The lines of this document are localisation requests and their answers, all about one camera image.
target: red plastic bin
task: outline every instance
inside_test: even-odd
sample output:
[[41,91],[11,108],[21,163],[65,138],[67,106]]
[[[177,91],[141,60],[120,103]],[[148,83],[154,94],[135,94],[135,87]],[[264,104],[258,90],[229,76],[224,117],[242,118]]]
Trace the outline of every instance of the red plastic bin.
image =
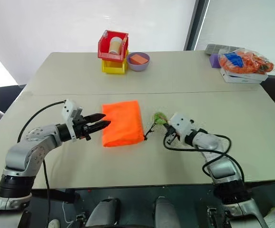
[[[110,40],[120,37],[123,40],[120,55],[109,54]],[[128,33],[105,30],[98,42],[98,58],[108,61],[123,62],[128,49]]]

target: white table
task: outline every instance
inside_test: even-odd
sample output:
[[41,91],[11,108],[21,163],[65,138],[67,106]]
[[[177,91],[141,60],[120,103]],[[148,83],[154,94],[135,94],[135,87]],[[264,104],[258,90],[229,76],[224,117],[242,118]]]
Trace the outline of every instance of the white table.
[[[160,53],[150,54],[151,57],[154,55],[157,58],[160,55]],[[167,80],[166,74],[170,66],[161,65],[160,68],[165,68],[166,71],[161,70],[160,74],[156,74],[152,67],[157,62],[150,65],[149,70],[152,74],[147,70],[139,74],[128,71],[126,76],[107,76],[100,72],[99,64],[89,65],[88,70],[79,68],[81,64],[73,67],[77,62],[81,63],[81,58],[86,62],[94,61],[96,59],[94,53],[52,54],[0,121],[0,177],[7,150],[16,142],[25,122],[41,107],[70,98],[84,108],[83,115],[101,112],[102,104],[138,100],[144,130],[148,130],[152,124],[151,117],[156,111],[162,111],[168,117],[174,112],[184,113],[209,132],[224,134],[232,139],[233,147],[230,155],[241,164],[246,181],[275,180],[274,102],[260,85],[225,83],[217,69],[208,68],[207,56],[203,54],[202,52],[162,53],[165,58],[166,55],[170,56],[170,62],[175,55],[190,56],[190,59],[194,59],[195,55],[195,59],[199,59],[199,64],[195,61],[194,65],[190,65],[188,61],[190,67],[183,66],[187,69],[187,75],[190,74],[188,69],[194,72],[190,74],[190,80],[187,79],[187,75],[182,74],[174,74]],[[67,59],[68,66],[75,71],[71,78],[58,70],[60,59]],[[66,71],[64,65],[65,62],[61,61],[60,67]],[[45,82],[43,74],[49,75],[48,72],[51,72],[50,78],[60,77],[50,83],[51,87],[45,85],[41,89],[41,83]],[[207,72],[208,75],[204,77],[203,74],[197,75],[196,72]],[[95,82],[100,81],[102,87],[95,84],[93,78]],[[163,78],[166,84],[161,83],[161,87],[154,87],[155,92],[151,92],[151,84],[146,81],[154,82],[160,78]],[[88,87],[87,81],[92,86],[88,90],[83,90]],[[177,83],[177,87],[169,87],[167,81],[173,84],[176,81],[185,82],[188,89],[184,91],[184,83]],[[42,112],[30,123],[27,130],[39,125],[62,123],[60,112],[61,106]],[[211,179],[201,171],[204,164],[202,155],[166,150],[162,144],[164,133],[163,128],[156,128],[148,141],[115,148],[102,147],[101,132],[92,134],[92,140],[88,142],[85,140],[66,142],[46,157],[50,186],[86,188],[211,183]],[[45,187],[43,170],[40,170],[33,188]]]

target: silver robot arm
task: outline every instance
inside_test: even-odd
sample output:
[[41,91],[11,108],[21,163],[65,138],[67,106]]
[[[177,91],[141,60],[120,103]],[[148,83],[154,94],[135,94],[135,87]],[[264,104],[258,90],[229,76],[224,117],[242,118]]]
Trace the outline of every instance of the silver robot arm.
[[[198,129],[193,120],[187,119],[182,114],[174,114],[166,128],[169,131],[168,144],[178,137],[184,145],[225,152],[219,137]],[[213,152],[202,152],[202,154],[206,162],[221,156]],[[268,228],[256,202],[245,189],[240,172],[233,161],[224,156],[209,164],[207,169],[216,186],[214,194],[222,200],[224,211],[230,218],[253,215],[262,228]]]
[[83,138],[90,140],[90,133],[110,124],[110,121],[99,121],[105,116],[104,114],[81,116],[82,109],[76,107],[70,100],[65,102],[64,107],[67,107],[62,111],[66,123],[35,128],[9,149],[0,180],[0,212],[11,211],[11,213],[0,213],[0,224],[17,227],[10,226],[10,223],[19,224],[23,220],[21,216],[26,214],[24,209],[32,197],[34,179],[45,156],[51,150],[69,140]]

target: orange cloth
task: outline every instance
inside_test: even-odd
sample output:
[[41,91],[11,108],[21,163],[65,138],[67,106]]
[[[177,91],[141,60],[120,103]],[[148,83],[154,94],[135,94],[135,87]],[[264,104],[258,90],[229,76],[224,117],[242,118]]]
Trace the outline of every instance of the orange cloth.
[[123,146],[144,140],[142,118],[137,101],[103,104],[105,120],[111,123],[103,130],[103,146]]

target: yellow plastic bin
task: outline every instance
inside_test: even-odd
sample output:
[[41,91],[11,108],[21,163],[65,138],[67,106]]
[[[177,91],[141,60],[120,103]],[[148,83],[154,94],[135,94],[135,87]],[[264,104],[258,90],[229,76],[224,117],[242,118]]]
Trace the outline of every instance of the yellow plastic bin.
[[101,60],[101,70],[102,72],[108,74],[125,74],[127,70],[127,60],[124,58],[123,62],[114,62],[114,61],[107,61]]

